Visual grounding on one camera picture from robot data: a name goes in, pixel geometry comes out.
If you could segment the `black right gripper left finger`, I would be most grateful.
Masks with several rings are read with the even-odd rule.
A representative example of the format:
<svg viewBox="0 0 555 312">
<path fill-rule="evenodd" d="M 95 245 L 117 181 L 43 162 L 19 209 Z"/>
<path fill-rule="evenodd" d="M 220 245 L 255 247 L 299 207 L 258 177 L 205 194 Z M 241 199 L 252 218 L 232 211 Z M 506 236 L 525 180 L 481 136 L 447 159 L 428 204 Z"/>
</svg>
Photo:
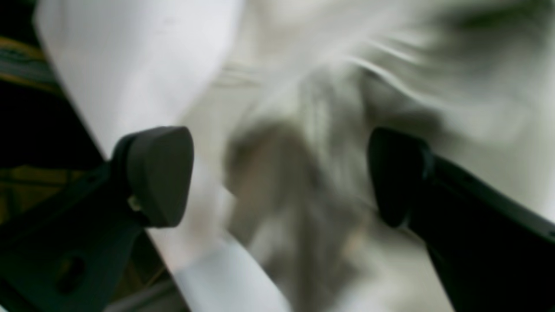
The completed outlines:
<svg viewBox="0 0 555 312">
<path fill-rule="evenodd" d="M 1 307 L 103 311 L 137 236 L 182 221 L 193 164 L 187 127 L 131 133 L 109 162 L 3 224 Z"/>
</svg>

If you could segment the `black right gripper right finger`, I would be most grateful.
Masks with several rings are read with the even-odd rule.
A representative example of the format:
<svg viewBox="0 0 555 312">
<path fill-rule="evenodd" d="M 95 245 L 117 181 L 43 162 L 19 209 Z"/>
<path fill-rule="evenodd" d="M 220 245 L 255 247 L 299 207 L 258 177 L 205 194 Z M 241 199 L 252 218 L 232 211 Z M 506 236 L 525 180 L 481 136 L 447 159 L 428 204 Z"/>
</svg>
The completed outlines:
<svg viewBox="0 0 555 312">
<path fill-rule="evenodd" d="M 457 312 L 552 312 L 554 225 L 434 154 L 377 128 L 367 164 L 383 221 L 420 237 Z"/>
</svg>

